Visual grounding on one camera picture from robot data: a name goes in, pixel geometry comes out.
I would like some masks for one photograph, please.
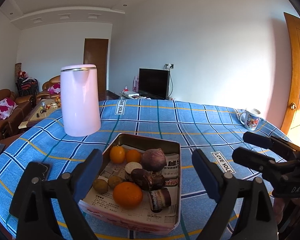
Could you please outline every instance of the door knob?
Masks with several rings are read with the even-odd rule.
[[[291,103],[290,108],[291,108],[292,110],[296,110],[296,109],[297,109],[296,103]]]

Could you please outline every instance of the kettle lid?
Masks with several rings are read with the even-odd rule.
[[[84,64],[84,65],[72,65],[72,66],[66,66],[61,68],[61,72],[63,71],[84,71],[84,70],[91,70],[96,69],[96,65],[92,64]]]

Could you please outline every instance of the brown door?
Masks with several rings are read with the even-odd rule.
[[[86,39],[83,63],[97,66],[98,93],[106,93],[108,39]]]
[[[284,13],[284,17],[290,36],[292,75],[290,95],[281,130],[294,144],[300,145],[300,18],[288,13]]]

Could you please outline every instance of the printed mug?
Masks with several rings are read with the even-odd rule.
[[[255,108],[246,109],[240,114],[240,122],[245,129],[254,131],[257,128],[261,112]]]

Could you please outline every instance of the person's hand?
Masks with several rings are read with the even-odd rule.
[[[295,205],[300,206],[300,198],[292,198],[291,200]],[[274,198],[273,211],[274,211],[274,215],[275,215],[277,224],[279,224],[281,222],[282,217],[283,217],[283,209],[284,209],[285,205],[287,205],[287,204],[288,204],[288,201],[283,198]],[[299,216],[300,216],[300,211],[296,215],[294,221]]]

